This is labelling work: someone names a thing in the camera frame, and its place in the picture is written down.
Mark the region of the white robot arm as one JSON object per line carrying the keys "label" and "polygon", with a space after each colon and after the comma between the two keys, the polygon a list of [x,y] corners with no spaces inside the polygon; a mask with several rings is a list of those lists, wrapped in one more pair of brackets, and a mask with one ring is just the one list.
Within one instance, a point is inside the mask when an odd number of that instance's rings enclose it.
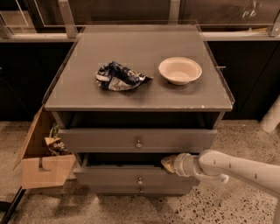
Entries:
{"label": "white robot arm", "polygon": [[234,177],[277,198],[273,224],[280,224],[280,167],[229,156],[217,150],[203,150],[199,155],[180,153],[161,159],[164,168],[184,178],[221,186]]}

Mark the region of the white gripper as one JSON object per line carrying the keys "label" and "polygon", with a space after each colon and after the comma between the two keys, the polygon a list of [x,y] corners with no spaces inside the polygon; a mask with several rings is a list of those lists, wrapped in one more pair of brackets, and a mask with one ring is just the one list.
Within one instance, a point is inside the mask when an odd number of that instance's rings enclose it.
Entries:
{"label": "white gripper", "polygon": [[180,177],[198,177],[201,174],[198,158],[189,153],[181,153],[162,158],[161,164],[168,172],[175,172]]}

